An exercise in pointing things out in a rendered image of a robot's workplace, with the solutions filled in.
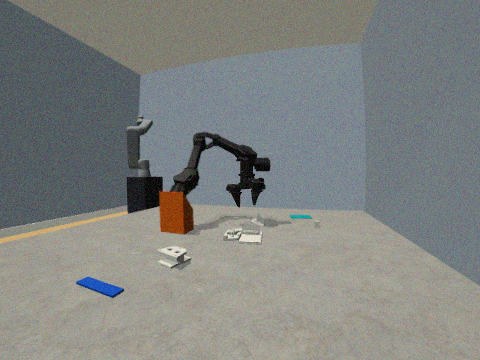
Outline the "blue flat rectangular plate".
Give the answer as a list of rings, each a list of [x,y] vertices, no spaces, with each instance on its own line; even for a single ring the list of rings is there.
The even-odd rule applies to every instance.
[[[119,295],[121,292],[124,292],[124,289],[121,287],[117,287],[108,283],[104,283],[100,280],[85,277],[79,281],[76,281],[77,285],[83,286],[85,288],[91,289],[100,293],[102,295],[109,296],[111,298]]]

